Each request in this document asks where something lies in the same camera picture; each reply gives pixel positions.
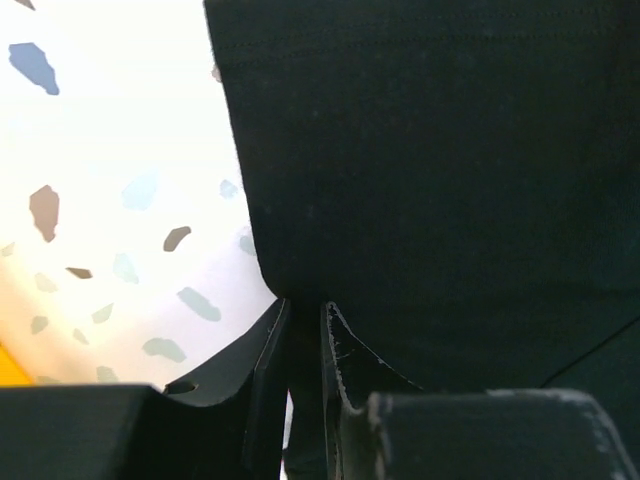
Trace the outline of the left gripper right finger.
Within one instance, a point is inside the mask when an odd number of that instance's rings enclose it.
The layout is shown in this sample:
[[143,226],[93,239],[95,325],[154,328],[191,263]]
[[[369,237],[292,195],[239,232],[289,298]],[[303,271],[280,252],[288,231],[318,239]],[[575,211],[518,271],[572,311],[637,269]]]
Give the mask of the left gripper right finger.
[[322,311],[331,479],[636,479],[606,411],[571,389],[427,394]]

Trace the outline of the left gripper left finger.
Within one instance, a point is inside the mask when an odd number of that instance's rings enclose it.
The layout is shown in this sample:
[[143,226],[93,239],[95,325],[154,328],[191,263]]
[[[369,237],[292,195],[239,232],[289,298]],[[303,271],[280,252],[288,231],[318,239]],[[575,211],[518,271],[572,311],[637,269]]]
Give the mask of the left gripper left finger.
[[290,314],[274,302],[240,338],[163,390],[50,385],[1,392],[5,479],[275,479]]

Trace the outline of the black t shirt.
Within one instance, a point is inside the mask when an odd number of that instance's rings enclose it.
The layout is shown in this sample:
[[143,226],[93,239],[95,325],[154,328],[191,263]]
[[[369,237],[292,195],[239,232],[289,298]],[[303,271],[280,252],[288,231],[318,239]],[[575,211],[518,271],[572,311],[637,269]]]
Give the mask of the black t shirt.
[[572,388],[639,455],[639,5],[209,1],[270,290],[427,391]]

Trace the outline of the yellow plastic tray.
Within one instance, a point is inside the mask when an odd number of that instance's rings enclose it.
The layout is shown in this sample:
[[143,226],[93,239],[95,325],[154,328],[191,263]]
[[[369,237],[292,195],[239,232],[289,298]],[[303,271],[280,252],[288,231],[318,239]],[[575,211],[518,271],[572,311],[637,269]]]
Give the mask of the yellow plastic tray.
[[15,387],[32,385],[33,380],[16,363],[3,345],[0,346],[0,386]]

